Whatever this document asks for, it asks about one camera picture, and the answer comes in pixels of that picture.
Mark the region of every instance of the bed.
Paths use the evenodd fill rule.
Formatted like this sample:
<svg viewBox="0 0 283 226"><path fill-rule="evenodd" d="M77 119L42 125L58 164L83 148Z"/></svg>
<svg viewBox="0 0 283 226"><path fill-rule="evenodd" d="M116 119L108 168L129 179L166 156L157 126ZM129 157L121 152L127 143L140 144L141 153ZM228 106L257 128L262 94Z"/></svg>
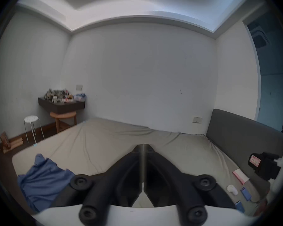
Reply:
<svg viewBox="0 0 283 226"><path fill-rule="evenodd" d="M151 145L184 173L213 176L226 192L229 184L238 191L246 187L252 201L258 201L269 185L249 168L248 157L263 151L281 156L283 136L260 123L217 109L212 113L206 136L93 118L17 153L12 162L17 175L25 174L34 164L36 154L41 153L74 174L94 175L105 172L138 144ZM238 168L250 178L244 185L232 173ZM241 193L227 193L233 202L242 202L246 215L254 214L257 204L246 201Z"/></svg>

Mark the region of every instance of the gray headboard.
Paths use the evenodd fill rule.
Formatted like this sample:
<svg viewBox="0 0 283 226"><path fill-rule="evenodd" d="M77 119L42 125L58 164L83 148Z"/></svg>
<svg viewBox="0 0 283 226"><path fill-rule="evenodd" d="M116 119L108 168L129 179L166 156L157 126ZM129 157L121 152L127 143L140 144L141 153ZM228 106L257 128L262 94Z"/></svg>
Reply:
<svg viewBox="0 0 283 226"><path fill-rule="evenodd" d="M214 109L206 136L226 153L247 175L261 196L269 182L254 173L248 165L252 153L283 154L283 133L240 115Z"/></svg>

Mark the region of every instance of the blue phone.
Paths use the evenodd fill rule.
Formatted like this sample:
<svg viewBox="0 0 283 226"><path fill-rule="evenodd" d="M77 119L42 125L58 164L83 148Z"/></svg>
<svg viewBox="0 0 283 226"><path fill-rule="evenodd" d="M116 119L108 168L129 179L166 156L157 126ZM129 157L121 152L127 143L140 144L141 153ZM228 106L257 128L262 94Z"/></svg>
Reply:
<svg viewBox="0 0 283 226"><path fill-rule="evenodd" d="M252 198L251 194L248 192L248 190L245 187L243 187L240 191L242 192L246 201L249 201Z"/></svg>
<svg viewBox="0 0 283 226"><path fill-rule="evenodd" d="M244 207L241 201L235 203L236 209L239 210L241 213L244 213Z"/></svg>

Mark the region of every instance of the beige bed sheet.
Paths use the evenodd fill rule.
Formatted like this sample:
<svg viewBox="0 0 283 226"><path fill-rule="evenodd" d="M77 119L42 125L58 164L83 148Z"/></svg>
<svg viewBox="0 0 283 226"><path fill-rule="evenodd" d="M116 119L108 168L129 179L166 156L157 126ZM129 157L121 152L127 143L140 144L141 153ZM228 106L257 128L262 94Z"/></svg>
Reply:
<svg viewBox="0 0 283 226"><path fill-rule="evenodd" d="M226 192L229 184L238 191L245 186L253 201L260 199L250 181L242 185L232 174L238 166L205 136L152 130L100 118L82 122L26 148L15 154L12 161L17 175L30 169L38 153L62 169L93 175L105 172L138 144L150 144L184 173L213 176ZM253 215L257 205L247 202L241 192L238 196L228 195L233 202L242 202L246 215Z"/></svg>

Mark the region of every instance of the light switch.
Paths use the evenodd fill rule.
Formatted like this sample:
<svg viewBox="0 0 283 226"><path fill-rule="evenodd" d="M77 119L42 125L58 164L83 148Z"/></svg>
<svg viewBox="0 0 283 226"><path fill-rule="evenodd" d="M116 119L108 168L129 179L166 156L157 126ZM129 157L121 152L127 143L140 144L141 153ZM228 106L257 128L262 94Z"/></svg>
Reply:
<svg viewBox="0 0 283 226"><path fill-rule="evenodd" d="M83 85L77 85L77 90L82 91L83 90Z"/></svg>
<svg viewBox="0 0 283 226"><path fill-rule="evenodd" d="M193 123L201 123L202 122L202 117L195 117L193 118Z"/></svg>

